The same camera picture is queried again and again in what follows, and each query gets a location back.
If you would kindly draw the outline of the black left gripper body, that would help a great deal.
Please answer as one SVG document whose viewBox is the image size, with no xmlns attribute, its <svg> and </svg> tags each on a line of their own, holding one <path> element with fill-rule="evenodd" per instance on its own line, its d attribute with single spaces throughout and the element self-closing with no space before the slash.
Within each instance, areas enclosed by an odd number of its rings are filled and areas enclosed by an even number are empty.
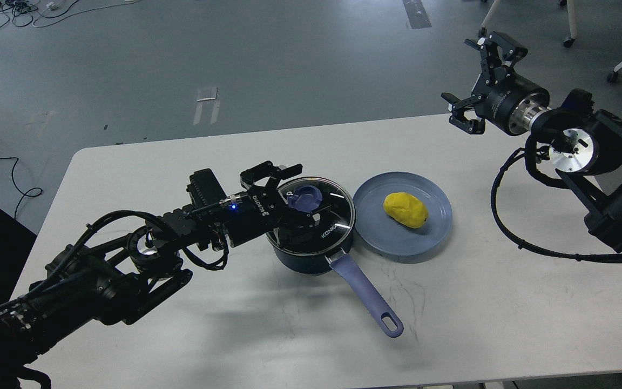
<svg viewBox="0 0 622 389">
<path fill-rule="evenodd" d="M 284 204 L 278 190 L 250 187 L 242 197 L 242 202 L 235 209 L 228 210 L 230 219 L 223 224 L 230 246 L 240 246 L 279 227 Z"/>
</svg>

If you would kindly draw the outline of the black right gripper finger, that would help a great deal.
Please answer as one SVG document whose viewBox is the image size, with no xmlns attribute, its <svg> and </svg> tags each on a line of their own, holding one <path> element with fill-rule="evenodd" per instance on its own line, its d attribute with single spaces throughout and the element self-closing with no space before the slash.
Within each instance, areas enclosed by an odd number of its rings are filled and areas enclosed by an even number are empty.
<svg viewBox="0 0 622 389">
<path fill-rule="evenodd" d="M 468 119 L 465 113 L 474 111 L 476 104 L 484 101 L 484 94 L 477 93 L 466 99 L 459 99 L 451 93 L 441 93 L 441 98 L 449 104 L 451 116 L 449 123 L 456 126 L 459 130 L 464 131 L 467 135 L 483 135 L 485 132 L 485 123 L 478 114 L 477 118 Z"/>
<path fill-rule="evenodd" d="M 497 84 L 513 76 L 515 64 L 528 55 L 528 48 L 509 35 L 492 31 L 477 40 L 465 39 L 465 44 L 481 54 L 481 79 L 484 84 Z"/>
</svg>

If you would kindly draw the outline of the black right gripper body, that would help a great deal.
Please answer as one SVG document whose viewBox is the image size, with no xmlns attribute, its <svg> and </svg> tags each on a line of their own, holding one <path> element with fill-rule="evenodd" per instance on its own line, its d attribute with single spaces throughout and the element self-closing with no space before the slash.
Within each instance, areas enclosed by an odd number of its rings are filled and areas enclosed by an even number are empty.
<svg viewBox="0 0 622 389">
<path fill-rule="evenodd" d="M 499 82 L 478 78 L 478 93 L 482 95 L 478 103 L 478 117 L 488 120 L 509 136 L 520 136 L 528 131 L 522 123 L 522 109 L 518 106 L 524 101 L 548 106 L 550 93 L 538 84 L 523 76 L 513 74 Z"/>
</svg>

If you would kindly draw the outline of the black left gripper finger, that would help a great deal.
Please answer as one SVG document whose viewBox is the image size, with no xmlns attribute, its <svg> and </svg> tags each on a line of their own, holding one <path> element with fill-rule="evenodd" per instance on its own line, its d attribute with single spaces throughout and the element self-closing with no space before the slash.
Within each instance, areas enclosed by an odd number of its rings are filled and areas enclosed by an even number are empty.
<svg viewBox="0 0 622 389">
<path fill-rule="evenodd" d="M 265 187 L 277 188 L 282 180 L 290 179 L 303 172 L 303 165 L 296 164 L 290 167 L 273 165 L 272 162 L 263 162 L 240 173 L 240 185 L 249 190 L 256 182 L 267 179 Z"/>
<path fill-rule="evenodd" d="M 294 231 L 298 229 L 307 229 L 308 227 L 317 227 L 320 224 L 321 212 L 331 209 L 330 204 L 321 205 L 318 209 L 303 212 L 293 209 L 287 205 L 278 206 L 276 212 L 279 213 L 280 219 L 276 232 L 281 230 Z"/>
</svg>

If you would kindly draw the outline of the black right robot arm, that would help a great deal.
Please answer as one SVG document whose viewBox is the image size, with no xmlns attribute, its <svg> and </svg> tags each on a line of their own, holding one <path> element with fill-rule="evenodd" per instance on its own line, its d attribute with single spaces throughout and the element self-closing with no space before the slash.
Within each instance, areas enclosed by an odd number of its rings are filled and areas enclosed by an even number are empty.
<svg viewBox="0 0 622 389">
<path fill-rule="evenodd" d="M 573 89 L 559 108 L 550 108 L 546 89 L 516 73 L 528 49 L 501 32 L 482 32 L 465 44 L 479 52 L 481 73 L 468 98 L 442 93 L 449 123 L 469 135 L 482 135 L 486 122 L 509 136 L 526 135 L 499 168 L 490 194 L 493 218 L 521 250 L 551 258 L 622 264 L 622 120 L 594 109 L 592 94 Z M 584 224 L 611 254 L 561 253 L 531 244 L 504 225 L 498 214 L 498 189 L 504 173 L 523 160 L 541 184 L 570 190 L 587 209 Z"/>
</svg>

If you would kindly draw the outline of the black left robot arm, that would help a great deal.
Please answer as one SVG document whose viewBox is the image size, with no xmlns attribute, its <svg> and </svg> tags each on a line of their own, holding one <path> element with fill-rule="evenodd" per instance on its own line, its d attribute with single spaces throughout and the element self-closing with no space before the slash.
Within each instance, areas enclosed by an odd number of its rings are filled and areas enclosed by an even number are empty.
<svg viewBox="0 0 622 389">
<path fill-rule="evenodd" d="M 22 380 L 49 388 L 49 376 L 29 364 L 89 321 L 140 320 L 192 279 L 185 259 L 220 271 L 231 247 L 276 227 L 311 226 L 312 212 L 287 206 L 279 192 L 282 180 L 302 171 L 301 164 L 260 163 L 240 173 L 244 190 L 228 196 L 214 172 L 202 169 L 190 175 L 187 206 L 163 215 L 116 210 L 88 224 L 46 266 L 44 280 L 0 304 L 0 388 Z"/>
</svg>

